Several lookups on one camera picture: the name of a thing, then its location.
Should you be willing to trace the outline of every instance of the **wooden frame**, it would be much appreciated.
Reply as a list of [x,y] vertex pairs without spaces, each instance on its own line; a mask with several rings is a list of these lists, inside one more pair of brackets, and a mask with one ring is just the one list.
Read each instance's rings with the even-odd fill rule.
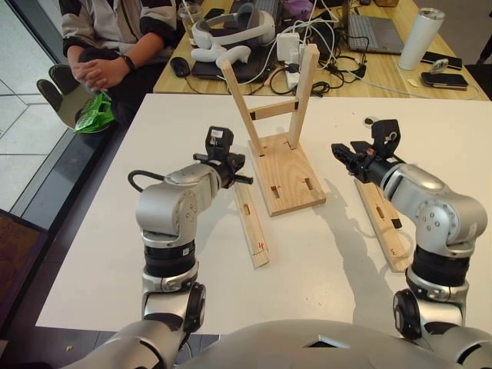
[[[241,117],[246,125],[254,158],[254,166],[270,216],[285,214],[326,202],[301,145],[304,116],[308,108],[319,51],[308,45],[303,54],[301,74],[295,98],[277,104],[248,109],[239,91],[238,80],[229,61],[221,65]],[[260,138],[253,120],[292,113],[289,132]]]

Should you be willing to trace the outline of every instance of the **wristwatch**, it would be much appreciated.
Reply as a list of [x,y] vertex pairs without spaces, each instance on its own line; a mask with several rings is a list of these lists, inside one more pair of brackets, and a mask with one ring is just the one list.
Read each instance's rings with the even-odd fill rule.
[[134,71],[136,69],[135,64],[131,61],[130,57],[127,55],[120,55],[120,58],[123,58],[126,65],[130,68],[130,71]]

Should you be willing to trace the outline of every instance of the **person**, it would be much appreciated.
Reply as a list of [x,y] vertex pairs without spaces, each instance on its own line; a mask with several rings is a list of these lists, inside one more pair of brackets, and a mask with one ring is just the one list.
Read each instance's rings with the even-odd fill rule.
[[180,39],[175,0],[59,0],[63,52],[75,79],[111,99],[130,125]]

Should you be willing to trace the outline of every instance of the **floor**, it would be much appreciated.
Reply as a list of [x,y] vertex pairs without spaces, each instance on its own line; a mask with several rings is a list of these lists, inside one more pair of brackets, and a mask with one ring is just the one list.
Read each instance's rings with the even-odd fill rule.
[[[415,0],[415,2],[421,7],[434,6],[446,13],[446,20],[440,33],[465,64],[475,63],[492,33],[492,18],[488,17],[492,10],[490,0],[473,2]],[[18,196],[22,183],[29,180],[44,160],[49,150],[48,146],[62,134],[56,116],[36,94],[34,85],[34,81],[42,77],[51,62],[44,55],[36,55],[38,52],[36,45],[24,48],[5,42],[6,39],[19,36],[19,42],[29,43],[29,40],[24,38],[22,29],[19,28],[20,23],[18,24],[15,19],[12,20],[13,15],[8,12],[10,10],[0,0],[0,31],[2,31],[0,47],[4,54],[7,52],[18,58],[17,55],[21,52],[21,54],[28,53],[29,57],[20,57],[18,65],[17,62],[12,63],[10,59],[0,60],[0,111],[2,112],[0,130],[3,132],[0,133],[0,178],[8,178],[7,183],[9,183],[4,191],[0,191],[0,208],[8,206],[12,203],[12,198]],[[30,61],[27,59],[36,60],[35,65],[29,64]],[[22,76],[19,75],[18,70],[23,71]],[[5,337],[9,343],[0,360],[0,367],[34,361],[44,361],[52,367],[62,367],[84,357],[112,335],[112,332],[104,331],[36,327],[35,322],[78,227],[124,136],[124,130],[117,132],[65,219]],[[190,340],[192,354],[196,355],[217,339],[218,336],[192,336]],[[180,352],[178,363],[187,360],[189,354],[187,349]]]
[[9,211],[66,127],[36,88],[53,63],[4,1],[0,52],[0,178],[8,184],[0,208]]

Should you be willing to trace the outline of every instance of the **white table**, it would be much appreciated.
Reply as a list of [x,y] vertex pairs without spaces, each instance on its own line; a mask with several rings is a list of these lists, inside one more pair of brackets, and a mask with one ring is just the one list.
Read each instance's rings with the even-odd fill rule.
[[[247,97],[253,106],[282,101]],[[371,141],[367,116],[397,118],[397,154],[478,199],[491,212],[492,104],[383,98],[312,98],[301,143],[327,192],[317,208],[269,218],[258,183],[253,194],[271,252],[254,270],[232,191],[220,191],[198,220],[198,280],[207,286],[205,323],[199,333],[228,334],[260,321],[320,318],[354,321],[396,334],[393,293],[405,288],[391,273],[374,236],[353,178],[329,144]],[[288,116],[257,123],[260,135],[287,131]],[[135,221],[138,192],[127,182],[133,169],[167,174],[204,152],[210,125],[235,134],[233,152],[245,153],[254,175],[247,133],[231,96],[148,95],[78,231],[48,296],[38,325],[117,331],[140,318],[143,244]],[[414,228],[401,231],[413,247]],[[468,281],[467,324],[492,331],[490,230],[477,241]]]

